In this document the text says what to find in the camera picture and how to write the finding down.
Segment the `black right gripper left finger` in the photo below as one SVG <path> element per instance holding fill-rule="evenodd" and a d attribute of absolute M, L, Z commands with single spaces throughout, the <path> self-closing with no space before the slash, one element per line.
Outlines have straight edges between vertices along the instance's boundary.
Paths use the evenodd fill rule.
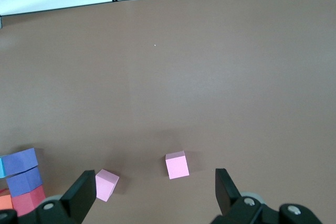
<path fill-rule="evenodd" d="M 82 223 L 96 199 L 94 170 L 84 171 L 60 199 L 50 199 L 36 209 L 37 223 Z"/>

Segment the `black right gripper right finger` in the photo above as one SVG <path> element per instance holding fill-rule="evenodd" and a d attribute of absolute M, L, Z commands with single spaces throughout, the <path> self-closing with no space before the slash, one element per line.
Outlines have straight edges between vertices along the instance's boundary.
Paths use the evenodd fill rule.
<path fill-rule="evenodd" d="M 243 197 L 224 168 L 215 170 L 215 196 L 222 214 L 212 223 L 261 223 L 261 203 L 256 198 Z"/>

